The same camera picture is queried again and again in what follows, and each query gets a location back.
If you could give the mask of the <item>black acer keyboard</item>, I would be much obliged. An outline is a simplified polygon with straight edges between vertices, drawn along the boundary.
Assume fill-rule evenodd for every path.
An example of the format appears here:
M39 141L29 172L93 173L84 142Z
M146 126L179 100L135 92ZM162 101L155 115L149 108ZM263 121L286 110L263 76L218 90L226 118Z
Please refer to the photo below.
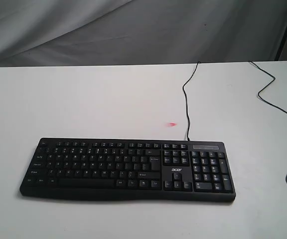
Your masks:
M87 201L236 198L222 142L42 138L23 196Z

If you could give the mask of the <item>red mark on table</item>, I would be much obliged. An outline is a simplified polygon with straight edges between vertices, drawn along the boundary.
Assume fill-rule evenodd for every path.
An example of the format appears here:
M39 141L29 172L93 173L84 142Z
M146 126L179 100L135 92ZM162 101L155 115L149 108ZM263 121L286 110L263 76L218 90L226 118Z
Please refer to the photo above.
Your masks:
M174 122L169 122L169 123L166 124L167 127L174 127L174 126L176 126L176 125L177 125L177 124L174 123Z

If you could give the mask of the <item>grey backdrop cloth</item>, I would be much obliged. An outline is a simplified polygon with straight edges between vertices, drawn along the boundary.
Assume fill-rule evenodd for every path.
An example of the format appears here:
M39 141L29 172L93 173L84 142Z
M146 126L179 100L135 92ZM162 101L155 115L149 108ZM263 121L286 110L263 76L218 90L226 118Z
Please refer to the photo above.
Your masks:
M274 60L287 0L0 0L0 67Z

